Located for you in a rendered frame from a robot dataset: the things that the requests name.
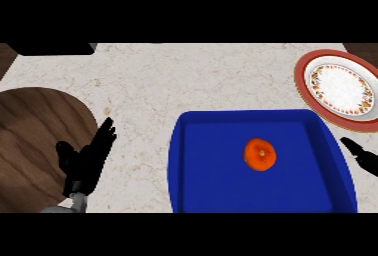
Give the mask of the orange squash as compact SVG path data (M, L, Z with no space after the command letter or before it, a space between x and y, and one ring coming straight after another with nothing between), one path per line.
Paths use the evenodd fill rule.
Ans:
M259 172L268 171L277 163L275 147L260 138L247 142L243 156L249 167Z

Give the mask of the blue tray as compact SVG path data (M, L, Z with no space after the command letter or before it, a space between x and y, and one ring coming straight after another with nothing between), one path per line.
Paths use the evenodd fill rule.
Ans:
M355 213L344 156L315 112L191 111L169 150L176 213Z

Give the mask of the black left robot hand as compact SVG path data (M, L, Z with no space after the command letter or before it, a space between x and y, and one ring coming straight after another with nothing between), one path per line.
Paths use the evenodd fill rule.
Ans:
M117 139L114 120L104 121L92 143L86 145L80 152L74 150L65 141L57 143L57 153L60 168L64 171L65 185L62 195L70 197L74 193L89 196L98 186L105 161Z

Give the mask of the round brown wooden board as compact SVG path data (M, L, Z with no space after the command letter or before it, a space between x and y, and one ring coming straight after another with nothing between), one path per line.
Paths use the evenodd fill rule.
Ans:
M0 92L0 213L37 213L64 201L57 143L82 149L98 123L86 104L42 87Z

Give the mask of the black appliance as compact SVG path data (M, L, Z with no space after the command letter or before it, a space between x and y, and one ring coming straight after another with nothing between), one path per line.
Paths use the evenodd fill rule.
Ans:
M96 43L8 43L23 56L92 55Z

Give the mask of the red-rimmed floral plate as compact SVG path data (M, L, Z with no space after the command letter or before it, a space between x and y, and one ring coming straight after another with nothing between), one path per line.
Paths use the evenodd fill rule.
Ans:
M334 125L378 133L378 68L361 57L321 49L303 55L294 81L306 104Z

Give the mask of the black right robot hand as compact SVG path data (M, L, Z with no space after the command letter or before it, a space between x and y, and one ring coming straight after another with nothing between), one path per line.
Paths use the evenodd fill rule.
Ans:
M364 147L347 137L342 138L361 168L378 177L378 155L364 149Z

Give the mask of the dark brown wooden object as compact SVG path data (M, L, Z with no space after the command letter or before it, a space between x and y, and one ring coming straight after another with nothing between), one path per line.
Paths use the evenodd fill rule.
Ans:
M0 43L0 79L3 78L17 57L17 51L6 43Z
M378 43L344 43L344 48L378 68Z

